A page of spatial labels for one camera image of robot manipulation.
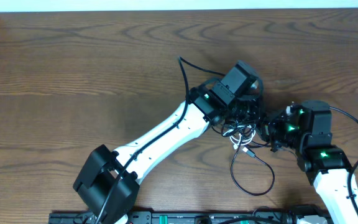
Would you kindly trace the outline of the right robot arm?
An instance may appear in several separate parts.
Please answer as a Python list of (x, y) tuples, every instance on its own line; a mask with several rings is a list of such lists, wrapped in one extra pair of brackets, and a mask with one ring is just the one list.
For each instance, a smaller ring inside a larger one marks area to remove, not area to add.
[(324, 202), (333, 223), (358, 223), (358, 186), (345, 152), (332, 144), (334, 107), (319, 100), (292, 103), (275, 112), (262, 110), (260, 138), (293, 149), (298, 167)]

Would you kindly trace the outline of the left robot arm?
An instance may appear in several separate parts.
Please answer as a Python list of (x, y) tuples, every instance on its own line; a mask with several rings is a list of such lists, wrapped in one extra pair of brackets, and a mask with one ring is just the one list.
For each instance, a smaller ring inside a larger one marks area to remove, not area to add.
[(185, 100), (140, 138), (110, 151), (104, 144), (88, 156), (73, 189), (95, 215), (96, 223), (125, 223), (147, 174), (180, 146), (209, 127), (232, 118), (250, 123), (249, 107), (264, 90), (259, 75), (238, 61), (199, 86), (185, 88)]

